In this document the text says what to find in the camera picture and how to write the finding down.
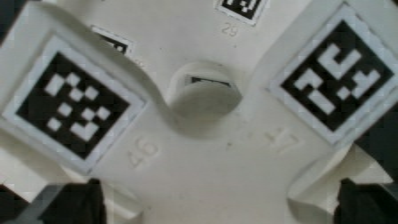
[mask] black and white square pattern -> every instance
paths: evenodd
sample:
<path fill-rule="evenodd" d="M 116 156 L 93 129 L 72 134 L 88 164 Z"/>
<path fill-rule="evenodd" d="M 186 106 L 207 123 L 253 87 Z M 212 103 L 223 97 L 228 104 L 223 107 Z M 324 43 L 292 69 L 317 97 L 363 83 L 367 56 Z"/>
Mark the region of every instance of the black and white square pattern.
<path fill-rule="evenodd" d="M 255 24 L 267 0 L 219 0 L 216 9 L 250 25 Z"/>
<path fill-rule="evenodd" d="M 298 55 L 269 91 L 335 143 L 395 87 L 395 59 L 347 5 Z"/>
<path fill-rule="evenodd" d="M 49 150 L 92 162 L 143 102 L 56 37 L 13 96 L 3 113 L 8 122 Z"/>
<path fill-rule="evenodd" d="M 132 53 L 132 42 L 115 35 L 109 31 L 106 31 L 97 26 L 92 26 L 92 32 L 99 35 L 100 39 L 108 43 L 108 45 L 115 48 L 115 50 L 125 55 L 131 56 Z"/>

